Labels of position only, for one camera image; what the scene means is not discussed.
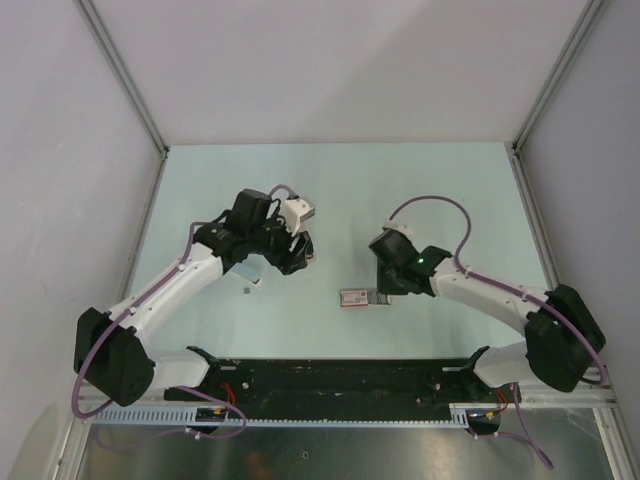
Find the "light blue stapler cover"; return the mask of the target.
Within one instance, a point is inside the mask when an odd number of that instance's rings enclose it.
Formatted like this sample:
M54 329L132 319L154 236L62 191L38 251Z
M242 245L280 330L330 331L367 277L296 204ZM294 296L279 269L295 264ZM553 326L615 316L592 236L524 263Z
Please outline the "light blue stapler cover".
M230 270L230 272L252 286L259 287L262 283L260 272L251 266L237 264Z

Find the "aluminium corner post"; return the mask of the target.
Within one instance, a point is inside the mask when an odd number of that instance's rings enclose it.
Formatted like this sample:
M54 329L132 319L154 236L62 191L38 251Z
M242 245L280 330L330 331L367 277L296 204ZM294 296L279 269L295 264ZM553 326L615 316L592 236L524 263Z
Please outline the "aluminium corner post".
M95 3L91 0L73 0L73 4L79 11L144 132L156 151L164 157L169 147L164 141L162 134L160 133L160 130L129 71L129 68L117 48Z
M539 94L512 141L512 148L515 152L523 150L537 125L543 119L552 100L561 88L565 78L577 61L590 35L609 5L610 1L608 0L589 0L586 2L584 9L545 79Z

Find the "right aluminium corner post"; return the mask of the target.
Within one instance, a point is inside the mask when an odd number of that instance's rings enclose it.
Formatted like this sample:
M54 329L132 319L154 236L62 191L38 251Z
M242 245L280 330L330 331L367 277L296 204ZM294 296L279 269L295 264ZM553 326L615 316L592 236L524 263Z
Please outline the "right aluminium corner post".
M515 152L523 150L537 125L543 119L552 100L561 88L565 78L577 61L590 35L609 5L610 1L608 0L589 0L586 2L584 9L545 79L539 94L512 141L512 148Z

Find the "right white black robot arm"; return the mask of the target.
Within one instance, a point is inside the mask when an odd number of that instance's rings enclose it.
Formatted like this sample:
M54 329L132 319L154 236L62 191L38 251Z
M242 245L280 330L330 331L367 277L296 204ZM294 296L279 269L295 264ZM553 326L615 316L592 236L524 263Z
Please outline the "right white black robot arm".
M402 232L386 228L374 238L377 286L384 294L428 295L466 305L522 336L504 347L482 347L467 361L463 393L484 401L506 384L539 380L573 391L606 340L578 292L559 285L526 289L476 274L435 246L418 251Z

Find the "red white staple box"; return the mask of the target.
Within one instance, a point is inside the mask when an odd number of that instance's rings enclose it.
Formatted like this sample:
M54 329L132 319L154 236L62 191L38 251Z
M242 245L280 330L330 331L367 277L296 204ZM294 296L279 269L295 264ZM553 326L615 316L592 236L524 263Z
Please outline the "red white staple box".
M390 306L391 304L391 297L377 289L345 289L340 291L340 306L342 308Z

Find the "left aluminium corner post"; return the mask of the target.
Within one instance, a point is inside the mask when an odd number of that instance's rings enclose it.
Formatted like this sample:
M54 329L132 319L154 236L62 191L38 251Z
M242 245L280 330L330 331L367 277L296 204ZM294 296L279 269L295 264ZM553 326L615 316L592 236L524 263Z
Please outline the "left aluminium corner post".
M129 68L117 48L95 3L91 0L73 0L73 4L79 11L144 132L156 151L164 157L169 147L164 141L162 134L160 133L160 130L129 71Z

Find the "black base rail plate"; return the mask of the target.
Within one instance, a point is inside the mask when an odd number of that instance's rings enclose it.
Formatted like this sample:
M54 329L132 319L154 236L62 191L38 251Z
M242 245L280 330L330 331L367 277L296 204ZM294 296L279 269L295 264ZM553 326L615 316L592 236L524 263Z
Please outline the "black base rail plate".
M497 405L508 385L487 387L464 358L217 359L198 391L233 393L251 420L445 420L453 403Z

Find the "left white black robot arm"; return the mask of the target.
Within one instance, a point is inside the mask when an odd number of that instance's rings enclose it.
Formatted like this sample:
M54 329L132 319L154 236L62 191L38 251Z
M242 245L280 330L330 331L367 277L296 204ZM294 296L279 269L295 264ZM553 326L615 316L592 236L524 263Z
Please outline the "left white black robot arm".
M314 246L305 223L314 214L312 202L294 192L281 200L244 189L216 219L192 223L184 252L150 284L106 311L89 308L79 317L72 404L79 404L84 382L122 407L149 391L178 387L202 400L214 397L221 376L211 354L189 347L154 356L153 337L195 294L251 255L284 276L307 268Z

